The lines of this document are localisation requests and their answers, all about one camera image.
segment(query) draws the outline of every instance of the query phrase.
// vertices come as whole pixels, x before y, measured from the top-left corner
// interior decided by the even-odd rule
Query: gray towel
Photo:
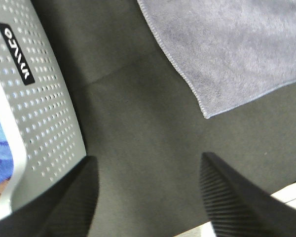
[[[138,0],[205,118],[296,82],[296,0]]]

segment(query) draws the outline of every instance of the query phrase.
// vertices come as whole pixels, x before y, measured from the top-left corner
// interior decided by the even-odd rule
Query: gray perforated backrest
[[[22,138],[26,151],[26,162],[15,164],[19,170],[24,166],[22,178],[12,176],[11,185],[2,195],[5,200],[1,200],[7,203],[11,199],[15,210],[51,187],[86,152],[64,79],[30,0],[0,0],[0,23],[0,83],[5,93],[2,100],[8,101],[19,132],[15,139],[7,136],[7,140],[10,144]],[[8,42],[14,39],[18,42],[17,52]],[[11,198],[13,183],[18,179]]]

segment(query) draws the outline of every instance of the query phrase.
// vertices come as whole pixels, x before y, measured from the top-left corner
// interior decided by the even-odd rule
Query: floor
[[[207,222],[200,156],[273,193],[296,181],[296,84],[204,119],[135,0],[33,0],[99,161],[91,237],[171,237]]]

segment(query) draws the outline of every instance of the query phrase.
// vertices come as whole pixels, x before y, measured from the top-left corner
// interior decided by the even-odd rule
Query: dark gray carpet
[[[170,237],[206,222],[204,151],[270,193],[296,181],[296,84],[206,120],[135,0],[76,2],[34,4],[99,160],[90,236]]]

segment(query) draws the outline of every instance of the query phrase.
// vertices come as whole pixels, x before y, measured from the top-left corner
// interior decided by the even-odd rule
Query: brand logo
[[[0,32],[2,37],[8,47],[13,61],[19,71],[19,74],[22,78],[24,85],[29,85],[35,82],[28,62],[26,61],[24,54],[21,50],[21,47],[8,24],[0,23]]]

